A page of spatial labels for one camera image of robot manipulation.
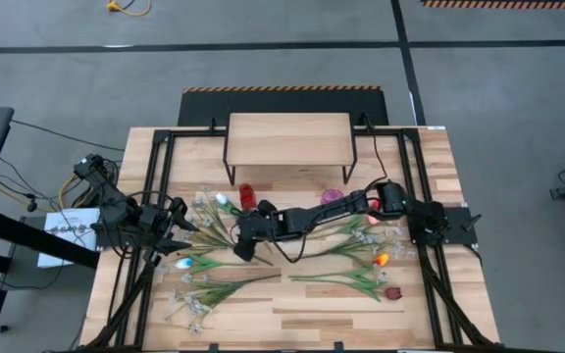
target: pink object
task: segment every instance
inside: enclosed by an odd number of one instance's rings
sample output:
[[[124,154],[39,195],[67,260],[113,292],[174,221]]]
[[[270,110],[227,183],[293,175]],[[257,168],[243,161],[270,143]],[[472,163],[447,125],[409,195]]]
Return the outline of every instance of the pink object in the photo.
[[[385,290],[385,296],[389,300],[398,300],[402,298],[402,292],[400,291],[400,287],[389,287]]]
[[[370,204],[370,207],[372,207],[375,210],[378,210],[379,209],[379,201],[373,200],[372,204]],[[370,225],[372,225],[372,226],[377,224],[378,222],[380,222],[379,220],[375,219],[372,216],[368,216],[368,221],[370,222]]]
[[[337,189],[328,189],[322,194],[322,205],[326,205],[343,197],[343,192]]]

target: black platform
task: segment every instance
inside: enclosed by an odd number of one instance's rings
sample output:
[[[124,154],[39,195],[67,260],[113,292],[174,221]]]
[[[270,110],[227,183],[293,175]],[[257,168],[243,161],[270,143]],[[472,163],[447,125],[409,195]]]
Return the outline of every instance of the black platform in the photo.
[[[374,125],[388,126],[379,86],[192,87],[182,94],[178,126],[207,126],[214,118],[227,126],[231,113],[365,113]]]

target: orange flower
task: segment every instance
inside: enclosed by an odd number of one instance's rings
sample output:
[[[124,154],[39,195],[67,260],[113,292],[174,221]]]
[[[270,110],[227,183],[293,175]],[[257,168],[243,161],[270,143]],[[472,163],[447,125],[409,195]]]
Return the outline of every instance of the orange flower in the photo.
[[[376,260],[374,260],[374,263],[382,267],[387,264],[387,261],[389,261],[389,255],[381,254],[381,256],[379,256],[378,258],[376,258]]]

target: black floor line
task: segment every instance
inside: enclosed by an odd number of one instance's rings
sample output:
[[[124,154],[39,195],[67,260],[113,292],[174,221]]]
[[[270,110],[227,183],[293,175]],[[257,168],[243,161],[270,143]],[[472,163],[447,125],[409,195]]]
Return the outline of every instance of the black floor line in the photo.
[[[396,31],[398,32],[398,42],[400,44],[400,53],[402,54],[402,64],[404,66],[404,74],[407,78],[409,86],[409,94],[413,103],[413,119],[418,126],[425,126],[427,119],[424,116],[424,108],[422,108],[422,98],[420,97],[420,88],[416,79],[416,71],[413,67],[413,59],[411,58],[411,50],[409,49],[409,40],[407,39],[407,29],[404,25],[402,10],[398,0],[391,0],[391,10],[396,23]]]
[[[189,51],[309,50],[309,49],[389,49],[399,41],[315,41],[211,44],[73,45],[40,47],[0,47],[0,54],[84,54],[84,53],[161,53]],[[546,48],[565,47],[565,39],[411,41],[412,49],[438,48]]]
[[[411,41],[410,48],[538,48],[565,47],[565,39]]]
[[[310,41],[211,44],[145,44],[118,46],[0,47],[0,54],[131,53],[188,51],[245,51],[289,49],[382,49],[398,48],[397,41]]]

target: yellow and black caution tape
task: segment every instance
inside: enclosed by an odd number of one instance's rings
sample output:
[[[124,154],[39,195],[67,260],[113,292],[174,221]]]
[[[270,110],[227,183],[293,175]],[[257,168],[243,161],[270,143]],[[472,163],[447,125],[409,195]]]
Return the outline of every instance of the yellow and black caution tape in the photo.
[[[189,87],[187,92],[291,92],[325,90],[379,90],[377,85],[312,85],[312,86],[243,86],[243,87]]]
[[[557,1],[423,1],[431,8],[512,9],[512,10],[565,10],[565,2]]]

